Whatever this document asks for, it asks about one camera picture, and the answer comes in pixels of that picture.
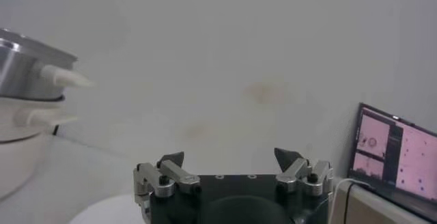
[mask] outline laptop screen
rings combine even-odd
[[[363,105],[350,175],[437,201],[437,137],[396,116]]]

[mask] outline white cable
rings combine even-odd
[[[366,185],[366,186],[370,186],[370,185],[369,185],[368,183],[366,183],[366,182],[362,182],[362,181],[355,180],[355,179],[351,179],[351,178],[346,178],[346,179],[342,179],[342,180],[340,180],[340,181],[337,183],[337,185],[335,186],[335,190],[334,190],[334,198],[333,198],[333,204],[332,204],[332,206],[331,206],[331,208],[330,208],[329,219],[328,219],[328,223],[329,223],[329,224],[331,224],[331,223],[333,222],[335,200],[337,199],[337,192],[338,192],[338,190],[339,190],[339,188],[340,188],[340,184],[342,184],[343,182],[346,182],[346,181],[352,181],[352,182],[357,183],[357,184],[363,184],[363,185]]]

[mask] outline black cable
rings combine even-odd
[[[356,185],[355,182],[351,182],[348,188],[348,192],[346,193],[346,205],[344,207],[344,214],[343,214],[343,224],[346,224],[346,219],[348,217],[348,206],[349,206],[349,195],[350,195],[350,189]]]

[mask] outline wall stain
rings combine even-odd
[[[287,83],[257,82],[243,93],[257,104],[284,104],[287,102]]]
[[[193,124],[184,131],[184,139],[200,140],[205,139],[209,132],[209,126],[207,123],[200,122]]]

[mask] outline white wall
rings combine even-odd
[[[63,136],[195,173],[344,172],[360,101],[437,129],[436,0],[0,0],[0,26],[79,56]]]

